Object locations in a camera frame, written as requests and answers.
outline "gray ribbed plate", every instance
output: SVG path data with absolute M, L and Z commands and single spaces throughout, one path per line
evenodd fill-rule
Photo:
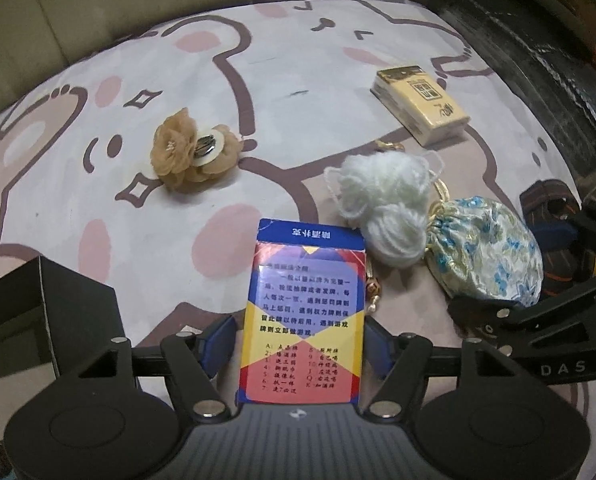
M 398 426 L 351 404 L 245 404 L 224 424 L 193 430 L 152 480 L 448 480 Z

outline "white yarn ball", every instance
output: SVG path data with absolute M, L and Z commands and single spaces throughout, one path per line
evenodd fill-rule
M 375 257 L 398 269 L 415 264 L 427 243 L 428 161 L 397 151 L 352 155 L 338 175 L 340 214 L 360 227 Z

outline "orange stripe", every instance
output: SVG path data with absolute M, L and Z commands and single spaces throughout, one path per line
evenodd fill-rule
M 572 278 L 563 278 L 562 276 L 556 276 L 555 274 L 552 274 L 552 273 L 546 272 L 546 271 L 545 271 L 544 275 L 547 278 L 556 280 L 557 282 L 570 282 L 572 280 Z

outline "black circular disc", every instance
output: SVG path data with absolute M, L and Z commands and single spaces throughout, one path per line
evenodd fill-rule
M 156 397 L 112 381 L 75 381 L 18 410 L 4 446 L 27 478 L 129 480 L 163 465 L 178 430 L 174 411 Z
M 451 478 L 574 479 L 590 436 L 580 414 L 547 388 L 459 388 L 415 422 L 430 463 Z

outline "yellow triangle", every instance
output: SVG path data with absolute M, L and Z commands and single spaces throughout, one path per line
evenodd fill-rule
M 284 349 L 302 341 L 298 335 L 285 333 L 284 330 L 287 328 L 282 323 L 269 321 L 268 317 L 268 312 L 247 301 L 241 368 L 260 361 L 265 355 L 268 355 L 267 351 L 270 349 L 267 348 L 267 345 L 271 347 L 270 353 L 273 353 L 277 352 L 280 347 Z M 260 330 L 262 326 L 265 327 L 264 332 Z
M 315 349 L 324 348 L 325 354 L 329 357 L 337 355 L 339 365 L 360 377 L 363 364 L 364 311 L 361 310 L 344 321 L 348 326 L 330 326 L 306 341 Z

